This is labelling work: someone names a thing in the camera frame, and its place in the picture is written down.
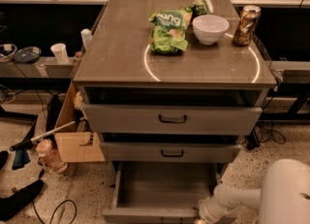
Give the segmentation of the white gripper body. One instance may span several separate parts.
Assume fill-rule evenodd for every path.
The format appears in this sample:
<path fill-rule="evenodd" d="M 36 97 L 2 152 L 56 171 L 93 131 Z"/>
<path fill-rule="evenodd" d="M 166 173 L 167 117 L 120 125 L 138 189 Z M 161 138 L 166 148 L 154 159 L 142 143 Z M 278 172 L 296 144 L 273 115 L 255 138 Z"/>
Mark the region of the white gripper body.
<path fill-rule="evenodd" d="M 216 197 L 199 200 L 199 217 L 205 224 L 215 224 L 229 213 L 232 207 L 227 202 L 222 202 Z"/>

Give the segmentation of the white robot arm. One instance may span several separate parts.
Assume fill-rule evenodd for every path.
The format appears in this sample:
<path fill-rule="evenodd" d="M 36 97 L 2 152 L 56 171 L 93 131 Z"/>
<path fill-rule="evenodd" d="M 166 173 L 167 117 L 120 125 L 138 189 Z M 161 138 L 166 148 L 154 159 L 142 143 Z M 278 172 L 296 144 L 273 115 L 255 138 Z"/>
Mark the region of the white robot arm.
<path fill-rule="evenodd" d="M 258 224 L 310 224 L 310 167 L 281 159 L 268 167 L 260 189 L 218 184 L 211 197 L 200 200 L 195 224 L 216 224 L 240 207 L 257 209 Z"/>

